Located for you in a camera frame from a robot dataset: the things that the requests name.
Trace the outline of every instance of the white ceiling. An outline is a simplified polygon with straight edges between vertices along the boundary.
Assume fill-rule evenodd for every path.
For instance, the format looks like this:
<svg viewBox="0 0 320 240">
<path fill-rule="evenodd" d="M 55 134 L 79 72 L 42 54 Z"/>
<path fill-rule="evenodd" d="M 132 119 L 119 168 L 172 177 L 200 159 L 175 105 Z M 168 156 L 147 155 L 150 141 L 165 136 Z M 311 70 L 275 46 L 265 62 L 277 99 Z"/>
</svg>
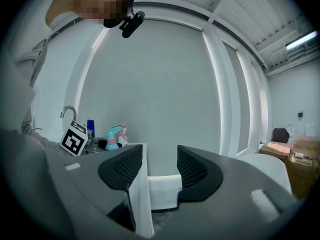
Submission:
<svg viewBox="0 0 320 240">
<path fill-rule="evenodd" d="M 313 30 L 294 0 L 136 0 L 186 7 L 231 25 L 271 69 L 287 58 L 285 45 Z"/>
</svg>

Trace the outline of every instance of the chrome faucet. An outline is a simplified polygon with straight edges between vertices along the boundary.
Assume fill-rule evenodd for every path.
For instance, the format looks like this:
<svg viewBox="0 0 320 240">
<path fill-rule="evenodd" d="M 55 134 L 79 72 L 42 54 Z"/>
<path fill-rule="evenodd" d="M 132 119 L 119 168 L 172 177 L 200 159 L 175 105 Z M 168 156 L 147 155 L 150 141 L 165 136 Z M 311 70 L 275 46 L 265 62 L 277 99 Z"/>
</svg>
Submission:
<svg viewBox="0 0 320 240">
<path fill-rule="evenodd" d="M 64 118 L 65 112 L 66 112 L 67 110 L 72 110 L 72 111 L 73 111 L 73 120 L 74 120 L 74 121 L 77 121 L 77 112 L 76 112 L 76 109 L 75 109 L 73 106 L 65 106 L 65 107 L 61 110 L 60 117 L 61 117 L 61 118 Z"/>
</svg>

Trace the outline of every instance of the ceiling light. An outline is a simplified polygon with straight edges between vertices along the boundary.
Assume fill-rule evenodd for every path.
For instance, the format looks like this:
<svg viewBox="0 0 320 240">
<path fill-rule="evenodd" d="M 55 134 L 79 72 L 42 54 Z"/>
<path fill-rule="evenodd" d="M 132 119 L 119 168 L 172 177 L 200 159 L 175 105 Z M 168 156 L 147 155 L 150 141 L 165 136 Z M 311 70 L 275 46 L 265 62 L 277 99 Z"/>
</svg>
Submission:
<svg viewBox="0 0 320 240">
<path fill-rule="evenodd" d="M 288 43 L 286 45 L 286 49 L 290 50 L 290 49 L 292 49 L 294 47 L 297 47 L 297 46 L 299 46 L 299 45 L 301 45 L 301 44 L 303 44 L 303 43 L 315 38 L 317 35 L 318 35 L 318 33 L 316 31 L 314 31 L 314 32 L 311 32 L 311 33 L 309 33 L 309 34 L 307 34 L 305 36 L 299 37 L 297 40 L 294 40 L 293 42 Z"/>
</svg>

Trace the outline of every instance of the black headset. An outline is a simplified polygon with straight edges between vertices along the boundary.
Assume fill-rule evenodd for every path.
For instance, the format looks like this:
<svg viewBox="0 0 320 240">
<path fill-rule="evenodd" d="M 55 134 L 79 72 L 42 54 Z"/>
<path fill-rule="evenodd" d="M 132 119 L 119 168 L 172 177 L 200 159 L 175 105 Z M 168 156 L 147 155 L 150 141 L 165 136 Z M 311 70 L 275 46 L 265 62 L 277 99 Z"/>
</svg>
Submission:
<svg viewBox="0 0 320 240">
<path fill-rule="evenodd" d="M 130 37 L 145 19 L 145 13 L 143 11 L 134 13 L 134 0 L 127 0 L 127 7 L 131 8 L 132 16 L 126 15 L 125 18 L 105 19 L 103 21 L 103 25 L 109 29 L 118 26 L 122 21 L 124 21 L 124 23 L 119 27 L 119 29 L 122 30 L 122 36 L 124 38 Z"/>
</svg>

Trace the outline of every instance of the fluorescent light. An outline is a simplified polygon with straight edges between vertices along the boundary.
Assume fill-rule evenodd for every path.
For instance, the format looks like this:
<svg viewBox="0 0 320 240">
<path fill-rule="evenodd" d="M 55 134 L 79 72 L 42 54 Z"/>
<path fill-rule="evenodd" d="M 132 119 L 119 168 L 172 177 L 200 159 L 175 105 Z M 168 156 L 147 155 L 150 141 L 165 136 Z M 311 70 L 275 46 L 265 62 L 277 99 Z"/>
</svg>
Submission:
<svg viewBox="0 0 320 240">
<path fill-rule="evenodd" d="M 299 45 L 311 40 L 312 38 L 315 38 L 317 35 L 318 35 L 318 33 L 316 31 L 314 31 L 314 32 L 312 32 L 310 34 L 307 34 L 307 35 L 297 39 L 296 41 L 294 41 L 294 42 L 292 42 L 290 44 L 287 44 L 286 49 L 290 50 L 290 49 L 292 49 L 294 47 L 297 47 L 297 46 L 299 46 Z"/>
</svg>

